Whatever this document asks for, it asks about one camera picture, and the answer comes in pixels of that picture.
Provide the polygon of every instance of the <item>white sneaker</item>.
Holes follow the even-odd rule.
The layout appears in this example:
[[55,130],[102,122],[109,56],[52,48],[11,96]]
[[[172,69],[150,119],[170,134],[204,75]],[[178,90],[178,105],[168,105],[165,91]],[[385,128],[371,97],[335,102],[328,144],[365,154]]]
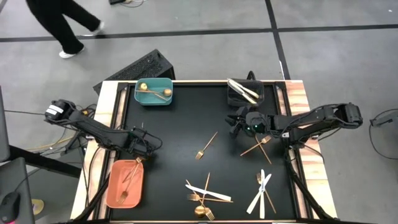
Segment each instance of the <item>white sneaker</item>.
[[93,32],[91,32],[92,34],[96,35],[99,34],[103,29],[104,29],[105,23],[103,21],[101,21],[99,23],[99,26],[96,30],[94,30]]
[[64,51],[61,51],[60,52],[60,57],[63,58],[63,59],[71,58],[73,56],[78,55],[80,52],[84,51],[84,49],[85,49],[85,47],[83,47],[83,49],[81,51],[79,51],[78,53],[76,53],[76,54],[67,54]]

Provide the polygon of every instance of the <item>teal tray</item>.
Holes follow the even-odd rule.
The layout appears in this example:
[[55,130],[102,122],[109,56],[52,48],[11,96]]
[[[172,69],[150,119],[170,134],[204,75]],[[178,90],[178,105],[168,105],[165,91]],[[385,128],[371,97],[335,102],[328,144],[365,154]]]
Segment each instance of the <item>teal tray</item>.
[[[134,91],[134,98],[143,106],[166,106],[171,104],[173,99],[173,82],[169,78],[141,78],[138,80],[135,90],[138,90],[141,83],[146,83],[148,90],[160,92],[160,96],[163,96],[167,100],[163,100],[153,93],[142,93]],[[172,90],[171,96],[164,96],[161,94],[166,88]]]

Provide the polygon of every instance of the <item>black floor stripe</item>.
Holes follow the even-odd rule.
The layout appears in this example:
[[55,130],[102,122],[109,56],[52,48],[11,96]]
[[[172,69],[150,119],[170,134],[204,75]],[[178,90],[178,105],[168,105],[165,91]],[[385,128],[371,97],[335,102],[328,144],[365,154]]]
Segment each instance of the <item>black floor stripe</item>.
[[1,2],[0,2],[0,13],[1,13],[1,11],[2,11],[2,9],[4,9],[4,6],[6,5],[6,3],[7,3],[7,0],[0,0]]
[[320,32],[343,30],[397,29],[398,24],[363,25],[363,26],[331,26],[331,27],[291,27],[278,28],[279,32]]
[[274,40],[275,40],[275,44],[276,44],[276,51],[278,53],[280,65],[282,67],[282,73],[286,80],[290,80],[290,73],[289,73],[289,69],[287,68],[285,53],[284,53],[284,49],[282,47],[282,42],[280,41],[279,31],[278,31],[278,27],[276,25],[276,19],[275,19],[274,10],[272,9],[271,0],[266,0],[266,5],[267,5],[267,10],[268,10],[269,20],[271,22],[272,33],[274,35]]
[[[95,36],[78,35],[79,40],[92,39],[117,39],[132,37],[175,37],[183,35],[215,35],[215,34],[258,34],[272,32],[271,28],[243,28],[243,29],[218,29],[218,30],[183,30],[168,32],[142,32],[129,34],[104,34]],[[0,42],[32,42],[32,41],[50,41],[53,37],[6,37],[0,38]]]

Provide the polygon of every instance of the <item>concrete floor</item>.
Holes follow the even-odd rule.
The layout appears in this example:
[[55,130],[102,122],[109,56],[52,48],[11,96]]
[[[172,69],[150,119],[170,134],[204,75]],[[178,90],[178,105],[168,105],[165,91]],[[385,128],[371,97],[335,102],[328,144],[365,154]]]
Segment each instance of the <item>concrete floor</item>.
[[[105,21],[108,34],[271,27],[263,0],[148,0],[135,9],[110,6],[106,0],[78,2]],[[278,27],[398,24],[398,3],[393,0],[271,2]],[[88,33],[75,22],[71,26],[78,35]],[[0,12],[0,40],[42,36],[49,34],[30,14],[25,1],[8,0]],[[398,29],[284,32],[280,38],[291,79],[304,80],[311,107],[353,102],[364,117],[359,129],[342,130],[320,143],[338,216],[357,222],[396,223],[398,162],[373,151],[368,125],[379,112],[398,108]],[[282,79],[272,33],[83,43],[85,52],[62,60],[55,41],[0,42],[0,85],[6,109],[42,113],[51,100],[59,98],[82,106],[95,103],[98,97],[93,85],[153,49],[159,49],[174,65],[178,79],[245,77],[249,70],[258,79]],[[7,114],[6,118],[11,144],[23,148],[54,142],[63,131],[40,116]],[[375,145],[385,155],[398,157],[397,128],[388,124],[373,130]],[[75,191],[73,187],[64,190]],[[69,200],[38,223],[66,220],[71,210],[66,202]]]

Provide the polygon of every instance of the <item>person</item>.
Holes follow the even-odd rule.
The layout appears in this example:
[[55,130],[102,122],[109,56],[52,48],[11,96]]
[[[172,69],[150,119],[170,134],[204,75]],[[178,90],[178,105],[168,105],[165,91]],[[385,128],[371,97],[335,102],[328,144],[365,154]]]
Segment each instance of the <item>person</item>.
[[61,44],[61,58],[70,58],[85,49],[63,15],[77,21],[93,34],[101,32],[104,22],[90,14],[74,0],[26,0],[38,22]]

